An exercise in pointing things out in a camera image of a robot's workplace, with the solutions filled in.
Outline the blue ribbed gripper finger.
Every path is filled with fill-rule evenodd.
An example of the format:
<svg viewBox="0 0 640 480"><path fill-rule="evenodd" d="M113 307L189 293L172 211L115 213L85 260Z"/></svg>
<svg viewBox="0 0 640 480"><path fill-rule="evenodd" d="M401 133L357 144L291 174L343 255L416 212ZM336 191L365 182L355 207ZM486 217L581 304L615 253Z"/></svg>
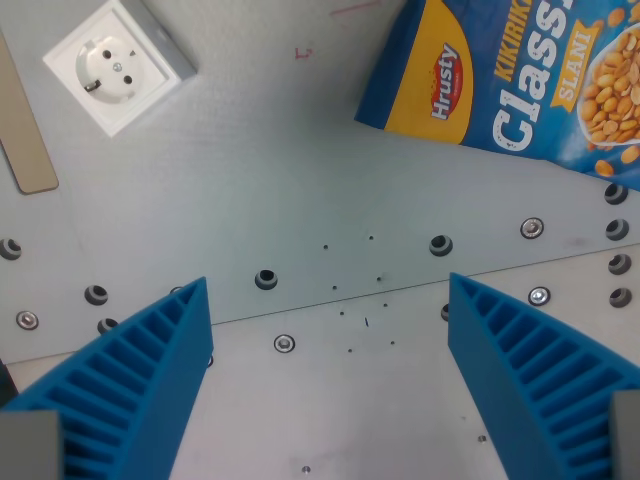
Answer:
<svg viewBox="0 0 640 480"><path fill-rule="evenodd" d="M453 273L448 347L510 479L610 479L609 405L639 368L571 326Z"/></svg>
<svg viewBox="0 0 640 480"><path fill-rule="evenodd" d="M65 479L167 479L213 352L199 278L101 334L4 410L57 413Z"/></svg>

